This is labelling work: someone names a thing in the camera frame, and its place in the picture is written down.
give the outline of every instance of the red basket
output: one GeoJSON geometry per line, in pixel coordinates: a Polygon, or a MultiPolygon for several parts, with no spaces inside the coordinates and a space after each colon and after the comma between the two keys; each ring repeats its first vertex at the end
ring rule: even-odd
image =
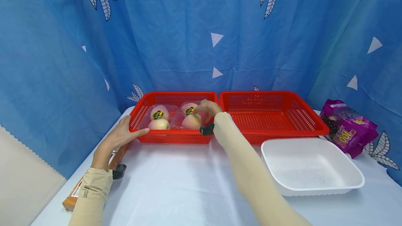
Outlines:
{"type": "Polygon", "coordinates": [[[227,91],[220,93],[219,102],[251,144],[329,133],[328,126],[294,92],[227,91]]]}
{"type": "MultiPolygon", "coordinates": [[[[165,104],[180,107],[185,101],[201,101],[208,99],[218,102],[214,92],[150,92],[146,93],[130,113],[130,131],[137,131],[138,125],[152,105],[165,104]]],[[[208,144],[211,136],[203,136],[198,130],[151,130],[148,134],[138,137],[142,143],[180,143],[208,144]]]]}

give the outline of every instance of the blue curtain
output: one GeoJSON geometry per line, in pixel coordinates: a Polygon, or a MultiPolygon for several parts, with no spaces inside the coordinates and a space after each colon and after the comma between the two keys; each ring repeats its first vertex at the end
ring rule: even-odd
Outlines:
{"type": "Polygon", "coordinates": [[[290,90],[379,125],[366,150],[401,184],[401,5],[0,0],[0,122],[69,177],[142,91],[290,90]]]}

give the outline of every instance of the cardboard box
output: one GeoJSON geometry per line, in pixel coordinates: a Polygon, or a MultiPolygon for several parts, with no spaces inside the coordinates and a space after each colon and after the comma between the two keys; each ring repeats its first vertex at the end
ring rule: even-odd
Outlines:
{"type": "MultiPolygon", "coordinates": [[[[116,170],[117,165],[119,165],[121,159],[123,158],[124,154],[126,153],[127,149],[130,147],[131,143],[128,143],[118,149],[114,149],[109,160],[109,169],[110,170],[116,170]]],[[[62,203],[64,208],[66,208],[67,211],[73,211],[74,207],[76,205],[77,199],[78,199],[78,194],[80,192],[80,187],[81,187],[81,182],[82,178],[80,181],[75,185],[74,189],[71,191],[71,193],[68,195],[68,197],[64,200],[62,203]]]]}

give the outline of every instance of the white foam tray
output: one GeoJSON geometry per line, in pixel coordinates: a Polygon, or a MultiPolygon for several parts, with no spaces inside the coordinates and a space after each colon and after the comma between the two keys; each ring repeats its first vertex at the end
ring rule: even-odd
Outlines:
{"type": "Polygon", "coordinates": [[[333,195],[361,188],[365,179],[333,143],[320,138],[276,139],[261,145],[282,195],[333,195]]]}

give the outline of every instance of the sleeve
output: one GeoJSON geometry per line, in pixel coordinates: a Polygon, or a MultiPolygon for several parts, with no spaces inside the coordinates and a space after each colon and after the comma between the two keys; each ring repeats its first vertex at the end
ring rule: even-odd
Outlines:
{"type": "Polygon", "coordinates": [[[236,186],[262,226],[311,225],[286,202],[261,158],[244,138],[230,114],[215,116],[214,134],[228,155],[236,186]]]}
{"type": "Polygon", "coordinates": [[[69,226],[101,226],[103,207],[113,182],[112,170],[89,168],[82,178],[69,226]]]}

